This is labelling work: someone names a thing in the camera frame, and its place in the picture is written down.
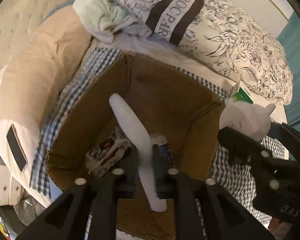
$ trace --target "teal curtain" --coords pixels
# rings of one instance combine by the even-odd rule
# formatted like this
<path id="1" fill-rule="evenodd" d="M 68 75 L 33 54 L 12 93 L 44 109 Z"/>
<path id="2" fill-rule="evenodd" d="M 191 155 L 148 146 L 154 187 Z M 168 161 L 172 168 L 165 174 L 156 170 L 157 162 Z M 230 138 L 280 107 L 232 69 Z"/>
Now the teal curtain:
<path id="1" fill-rule="evenodd" d="M 284 47 L 287 61 L 293 73 L 293 96 L 285 106 L 288 124 L 300 132 L 300 20 L 293 13 L 285 29 L 277 38 Z"/>

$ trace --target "floral pillow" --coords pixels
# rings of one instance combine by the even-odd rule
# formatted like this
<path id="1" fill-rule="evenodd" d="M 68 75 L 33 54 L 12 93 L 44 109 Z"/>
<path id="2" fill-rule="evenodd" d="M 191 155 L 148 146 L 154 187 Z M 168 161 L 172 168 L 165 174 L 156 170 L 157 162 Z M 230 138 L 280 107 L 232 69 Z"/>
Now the floral pillow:
<path id="1" fill-rule="evenodd" d="M 227 0 L 115 0 L 154 33 L 219 74 L 288 105 L 292 73 L 281 44 Z"/>

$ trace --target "white stuffed animal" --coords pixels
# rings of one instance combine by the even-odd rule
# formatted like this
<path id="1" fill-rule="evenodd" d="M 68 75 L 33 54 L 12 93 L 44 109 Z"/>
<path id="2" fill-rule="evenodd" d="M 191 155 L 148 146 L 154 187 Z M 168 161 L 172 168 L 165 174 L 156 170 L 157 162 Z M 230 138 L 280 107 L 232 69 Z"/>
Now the white stuffed animal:
<path id="1" fill-rule="evenodd" d="M 230 127 L 260 142 L 270 130 L 270 114 L 274 109 L 274 104 L 262 107 L 247 102 L 229 103 L 221 113 L 219 129 Z"/>

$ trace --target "blue checkered cloth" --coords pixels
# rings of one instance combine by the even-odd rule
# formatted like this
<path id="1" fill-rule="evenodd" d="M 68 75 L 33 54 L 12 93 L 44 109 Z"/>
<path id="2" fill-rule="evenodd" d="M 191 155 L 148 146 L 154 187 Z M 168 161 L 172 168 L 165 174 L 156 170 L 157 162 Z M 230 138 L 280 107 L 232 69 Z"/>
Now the blue checkered cloth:
<path id="1" fill-rule="evenodd" d="M 117 49 L 95 49 L 82 69 L 61 91 L 57 106 L 50 113 L 49 120 L 41 131 L 41 139 L 35 151 L 30 177 L 30 187 L 46 197 L 50 197 L 50 181 L 45 162 L 46 153 L 51 150 L 71 109 L 89 89 L 90 80 L 97 78 L 120 55 L 121 52 Z"/>

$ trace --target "white mattress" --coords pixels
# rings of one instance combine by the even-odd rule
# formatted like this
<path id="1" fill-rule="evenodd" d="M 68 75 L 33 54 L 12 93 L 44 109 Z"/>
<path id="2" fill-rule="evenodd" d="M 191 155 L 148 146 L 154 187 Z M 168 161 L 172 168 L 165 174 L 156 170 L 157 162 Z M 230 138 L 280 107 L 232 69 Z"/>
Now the white mattress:
<path id="1" fill-rule="evenodd" d="M 156 36 L 152 36 L 150 39 L 145 40 L 137 36 L 120 33 L 116 36 L 113 43 L 107 44 L 97 41 L 96 46 L 115 48 L 132 53 L 143 53 L 169 65 L 180 67 L 181 69 L 194 73 L 195 75 L 206 79 L 226 91 L 230 91 L 235 85 L 234 81 L 215 73 L 210 68 L 203 66 L 202 63 L 199 63 L 194 59 L 182 55 L 181 50 L 177 47 L 167 43 L 165 40 L 157 38 Z M 251 99 L 255 104 L 263 107 L 270 104 L 270 102 L 264 97 L 253 92 L 251 92 Z M 276 122 L 287 123 L 287 117 L 283 105 L 277 104 L 275 110 L 271 114 L 271 117 Z M 288 155 L 289 152 L 285 150 L 285 159 L 288 159 Z"/>

